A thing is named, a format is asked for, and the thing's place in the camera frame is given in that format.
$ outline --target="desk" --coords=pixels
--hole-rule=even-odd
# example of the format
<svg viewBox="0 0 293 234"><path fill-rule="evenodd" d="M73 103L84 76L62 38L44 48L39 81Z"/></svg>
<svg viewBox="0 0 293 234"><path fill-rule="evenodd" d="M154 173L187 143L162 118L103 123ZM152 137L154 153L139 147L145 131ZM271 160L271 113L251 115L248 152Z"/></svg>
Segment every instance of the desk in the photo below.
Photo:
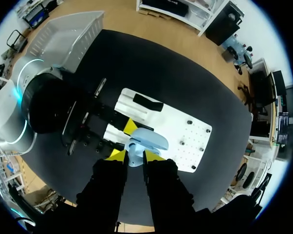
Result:
<svg viewBox="0 0 293 234"><path fill-rule="evenodd" d="M259 71L262 71L266 77L271 73L269 67L267 66L267 64L263 58L261 58L257 62L255 62L253 64L252 69L248 68L248 72L250 74L253 74L253 73L259 72ZM271 88L275 90L275 96L277 97L276 87L271 86ZM276 141L276 137L277 137L276 129L278 128L278 113L281 112L281 106L278 105L276 107L275 102L273 102L270 105L268 105L267 107L269 108L269 114L270 114L269 137L249 136L249 139L266 142L270 145L270 147L272 147L273 143Z"/></svg>
<svg viewBox="0 0 293 234"><path fill-rule="evenodd" d="M114 106L127 87L213 127L196 172L179 172L194 196L194 208L212 209L230 185L245 152L251 127L247 108L193 61L151 41L110 30L98 35L75 74L64 74L67 82L89 92L94 92L103 77L107 82L100 96L105 104ZM99 134L106 126L95 117L90 122ZM32 151L22 157L42 180L70 201L75 201L87 184L98 159L96 152L83 145L68 157L59 133L39 135ZM152 225L142 167L128 168L119 221Z"/></svg>

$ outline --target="white wall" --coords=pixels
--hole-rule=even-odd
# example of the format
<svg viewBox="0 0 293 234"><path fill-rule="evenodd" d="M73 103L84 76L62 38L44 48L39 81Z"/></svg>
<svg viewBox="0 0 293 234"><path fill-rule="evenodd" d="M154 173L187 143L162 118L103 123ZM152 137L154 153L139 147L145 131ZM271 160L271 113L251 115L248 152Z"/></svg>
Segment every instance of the white wall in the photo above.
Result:
<svg viewBox="0 0 293 234"><path fill-rule="evenodd" d="M281 70L286 86L293 84L293 76L282 39L269 19L251 0L233 0L245 13L240 29L236 32L238 41L251 45L253 62L264 58L271 71Z"/></svg>
<svg viewBox="0 0 293 234"><path fill-rule="evenodd" d="M271 173L271 179L264 192L260 205L265 208L276 193L288 167L287 161L275 160L268 173Z"/></svg>
<svg viewBox="0 0 293 234"><path fill-rule="evenodd" d="M0 56L7 50L9 47L6 42L13 30L17 29L22 33L27 28L25 22L21 19L18 19L15 11L11 11L6 18L0 24Z"/></svg>

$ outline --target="white breadboard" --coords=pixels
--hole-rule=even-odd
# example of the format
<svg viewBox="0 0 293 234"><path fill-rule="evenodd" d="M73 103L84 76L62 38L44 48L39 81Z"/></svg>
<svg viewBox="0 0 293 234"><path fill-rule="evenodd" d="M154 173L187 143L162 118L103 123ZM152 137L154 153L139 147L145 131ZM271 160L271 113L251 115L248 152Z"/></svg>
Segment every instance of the white breadboard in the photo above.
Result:
<svg viewBox="0 0 293 234"><path fill-rule="evenodd" d="M161 112L149 110L132 101L135 94L139 93L127 88L123 89L115 110L134 121L154 128L154 132L164 136L169 143L167 151L160 150L161 157L174 160L179 171L195 172L206 150L212 127L166 104ZM151 101L157 101L143 94L140 95ZM109 124L104 138L125 143L129 136Z"/></svg>

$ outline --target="computer monitor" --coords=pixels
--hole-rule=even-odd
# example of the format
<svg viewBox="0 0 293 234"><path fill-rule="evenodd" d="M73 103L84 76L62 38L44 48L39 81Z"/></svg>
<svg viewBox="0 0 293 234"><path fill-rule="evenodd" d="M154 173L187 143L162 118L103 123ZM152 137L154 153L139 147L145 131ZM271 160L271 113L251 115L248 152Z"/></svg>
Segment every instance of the computer monitor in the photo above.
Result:
<svg viewBox="0 0 293 234"><path fill-rule="evenodd" d="M278 96L286 95L286 87L283 79L283 75L281 71L273 72L276 92Z"/></svg>

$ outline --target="white cabinet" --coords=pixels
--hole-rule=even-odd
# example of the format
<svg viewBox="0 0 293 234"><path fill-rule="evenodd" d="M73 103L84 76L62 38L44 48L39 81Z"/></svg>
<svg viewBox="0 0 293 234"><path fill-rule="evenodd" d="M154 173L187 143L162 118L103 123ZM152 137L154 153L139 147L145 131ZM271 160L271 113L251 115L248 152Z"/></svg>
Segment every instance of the white cabinet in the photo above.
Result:
<svg viewBox="0 0 293 234"><path fill-rule="evenodd" d="M208 4L208 7L205 7L200 3L200 1L197 0L195 0L194 2L192 2L191 0L179 1L189 6L188 13L184 17L166 10L145 5L142 3L142 0L137 0L136 10L139 11L139 9L148 9L176 18L198 29L200 31L198 36L201 36L209 27L209 25L214 21L220 11L229 2L229 0L204 0Z"/></svg>

